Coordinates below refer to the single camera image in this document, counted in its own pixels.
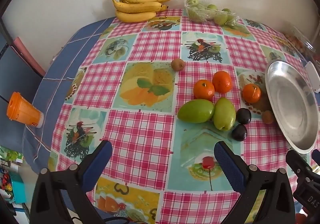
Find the brown kiwi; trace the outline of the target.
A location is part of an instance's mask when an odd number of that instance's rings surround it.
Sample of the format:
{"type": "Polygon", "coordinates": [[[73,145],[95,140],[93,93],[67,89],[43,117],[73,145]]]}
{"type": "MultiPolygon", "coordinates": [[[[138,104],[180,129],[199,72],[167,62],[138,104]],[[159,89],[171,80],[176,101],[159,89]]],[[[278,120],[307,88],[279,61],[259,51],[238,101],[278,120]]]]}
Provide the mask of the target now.
{"type": "Polygon", "coordinates": [[[180,58],[175,58],[171,62],[171,67],[174,71],[182,71],[185,68],[185,62],[180,58]]]}
{"type": "Polygon", "coordinates": [[[272,123],[275,122],[274,114],[273,114],[273,112],[270,111],[270,110],[264,111],[264,112],[262,113],[261,118],[262,118],[262,121],[263,121],[265,124],[267,124],[267,125],[270,125],[270,124],[272,124],[272,123]]]}

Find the orange tangerine with stem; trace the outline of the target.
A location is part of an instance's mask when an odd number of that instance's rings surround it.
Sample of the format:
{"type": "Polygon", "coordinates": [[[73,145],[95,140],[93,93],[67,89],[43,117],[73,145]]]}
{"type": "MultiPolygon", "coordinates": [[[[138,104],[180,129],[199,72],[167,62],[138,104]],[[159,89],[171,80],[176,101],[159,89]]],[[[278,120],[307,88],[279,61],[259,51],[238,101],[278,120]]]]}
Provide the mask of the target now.
{"type": "Polygon", "coordinates": [[[256,84],[249,83],[243,87],[242,97],[247,103],[257,103],[261,97],[261,90],[256,84]]]}

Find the small green mango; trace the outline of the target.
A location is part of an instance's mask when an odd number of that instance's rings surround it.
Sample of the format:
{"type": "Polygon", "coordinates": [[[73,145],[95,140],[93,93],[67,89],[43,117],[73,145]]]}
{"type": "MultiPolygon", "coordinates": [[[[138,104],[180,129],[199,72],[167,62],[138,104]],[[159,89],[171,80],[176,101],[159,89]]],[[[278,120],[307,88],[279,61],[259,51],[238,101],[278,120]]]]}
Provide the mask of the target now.
{"type": "Polygon", "coordinates": [[[230,130],[236,120],[236,110],[231,101],[221,97],[215,104],[213,123],[218,130],[230,130]]]}

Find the large green mango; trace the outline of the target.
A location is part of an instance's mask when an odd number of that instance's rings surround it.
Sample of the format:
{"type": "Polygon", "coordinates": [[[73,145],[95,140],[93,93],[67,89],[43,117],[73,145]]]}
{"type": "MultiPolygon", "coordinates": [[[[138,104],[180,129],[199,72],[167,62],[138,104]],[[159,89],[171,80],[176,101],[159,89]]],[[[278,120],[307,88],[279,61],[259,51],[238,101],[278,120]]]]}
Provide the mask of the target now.
{"type": "Polygon", "coordinates": [[[214,114],[214,104],[205,99],[186,102],[177,113],[177,118],[188,123],[204,123],[210,121],[214,114]]]}

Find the plastic tray of green fruits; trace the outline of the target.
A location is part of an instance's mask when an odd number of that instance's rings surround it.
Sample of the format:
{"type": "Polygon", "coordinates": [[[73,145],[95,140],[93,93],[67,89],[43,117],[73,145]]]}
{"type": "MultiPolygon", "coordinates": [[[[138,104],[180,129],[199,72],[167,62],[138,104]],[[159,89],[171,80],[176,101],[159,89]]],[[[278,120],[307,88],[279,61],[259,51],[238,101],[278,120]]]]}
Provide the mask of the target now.
{"type": "Polygon", "coordinates": [[[184,7],[191,21],[213,22],[219,26],[236,26],[240,17],[228,8],[218,9],[210,0],[185,0],[184,7]]]}

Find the silver metal plate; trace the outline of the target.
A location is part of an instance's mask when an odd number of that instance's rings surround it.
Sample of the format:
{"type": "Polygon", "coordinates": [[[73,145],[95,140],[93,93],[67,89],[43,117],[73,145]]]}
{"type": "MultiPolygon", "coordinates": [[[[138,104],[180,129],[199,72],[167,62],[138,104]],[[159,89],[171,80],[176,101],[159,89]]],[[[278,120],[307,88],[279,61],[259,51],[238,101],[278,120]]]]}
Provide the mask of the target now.
{"type": "Polygon", "coordinates": [[[304,77],[289,63],[271,61],[265,87],[276,121],[290,146],[300,154],[314,148],[319,130],[315,95],[304,77]]]}

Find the white plastic box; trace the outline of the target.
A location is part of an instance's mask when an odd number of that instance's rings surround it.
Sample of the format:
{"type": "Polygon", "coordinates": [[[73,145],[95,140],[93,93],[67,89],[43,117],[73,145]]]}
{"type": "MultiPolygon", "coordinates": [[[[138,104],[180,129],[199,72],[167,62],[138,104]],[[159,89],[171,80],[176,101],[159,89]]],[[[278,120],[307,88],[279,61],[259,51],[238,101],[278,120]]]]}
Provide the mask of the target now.
{"type": "Polygon", "coordinates": [[[311,83],[312,89],[315,93],[320,92],[320,77],[319,74],[311,61],[307,62],[305,65],[305,70],[307,72],[309,81],[311,83]]]}

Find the orange plastic cup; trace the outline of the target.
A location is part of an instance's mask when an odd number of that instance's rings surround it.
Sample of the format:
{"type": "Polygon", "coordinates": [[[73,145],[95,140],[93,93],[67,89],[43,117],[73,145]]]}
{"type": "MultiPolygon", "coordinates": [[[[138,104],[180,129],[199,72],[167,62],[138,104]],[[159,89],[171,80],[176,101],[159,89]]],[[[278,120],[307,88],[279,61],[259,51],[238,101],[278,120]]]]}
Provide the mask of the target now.
{"type": "Polygon", "coordinates": [[[28,126],[40,128],[44,114],[28,102],[19,92],[13,92],[7,107],[7,117],[28,126]]]}

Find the clear box of longans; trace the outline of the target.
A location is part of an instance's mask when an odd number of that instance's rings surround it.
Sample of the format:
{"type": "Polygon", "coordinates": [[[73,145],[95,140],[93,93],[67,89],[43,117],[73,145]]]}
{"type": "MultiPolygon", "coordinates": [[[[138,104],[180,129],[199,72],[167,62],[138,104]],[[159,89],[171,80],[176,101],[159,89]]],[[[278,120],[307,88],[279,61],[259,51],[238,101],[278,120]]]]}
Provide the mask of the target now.
{"type": "Polygon", "coordinates": [[[284,35],[302,55],[306,56],[316,53],[308,38],[295,26],[291,24],[286,26],[284,35]]]}

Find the checkered fruit-print tablecloth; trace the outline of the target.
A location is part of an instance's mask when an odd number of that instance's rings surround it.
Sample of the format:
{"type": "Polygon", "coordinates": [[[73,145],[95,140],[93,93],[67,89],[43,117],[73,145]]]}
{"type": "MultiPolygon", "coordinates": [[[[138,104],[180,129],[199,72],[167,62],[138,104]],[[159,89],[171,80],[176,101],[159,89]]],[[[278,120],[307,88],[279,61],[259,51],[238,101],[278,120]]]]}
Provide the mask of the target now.
{"type": "Polygon", "coordinates": [[[109,140],[111,160],[88,193],[93,205],[144,223],[220,223],[238,195],[213,160],[218,141],[262,170],[285,166],[289,144],[277,125],[261,119],[266,100],[251,105],[242,98],[245,85],[264,87],[273,58],[306,75],[284,34],[248,19],[229,28],[195,23],[183,10],[137,24],[114,18],[67,90],[48,167],[66,169],[109,140]],[[182,71],[172,69],[175,58],[185,62],[182,71]],[[224,96],[236,109],[251,111],[244,142],[211,123],[192,125],[176,117],[193,98],[194,84],[217,71],[232,79],[224,96]]]}

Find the yellow banana bunch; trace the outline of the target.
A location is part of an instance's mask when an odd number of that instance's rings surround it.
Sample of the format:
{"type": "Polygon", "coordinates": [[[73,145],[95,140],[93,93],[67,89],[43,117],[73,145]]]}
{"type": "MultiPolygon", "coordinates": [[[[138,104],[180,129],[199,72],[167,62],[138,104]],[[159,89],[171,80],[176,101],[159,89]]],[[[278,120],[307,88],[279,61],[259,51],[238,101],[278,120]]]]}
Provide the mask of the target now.
{"type": "Polygon", "coordinates": [[[145,22],[166,11],[171,0],[112,0],[116,17],[124,23],[145,22]]]}

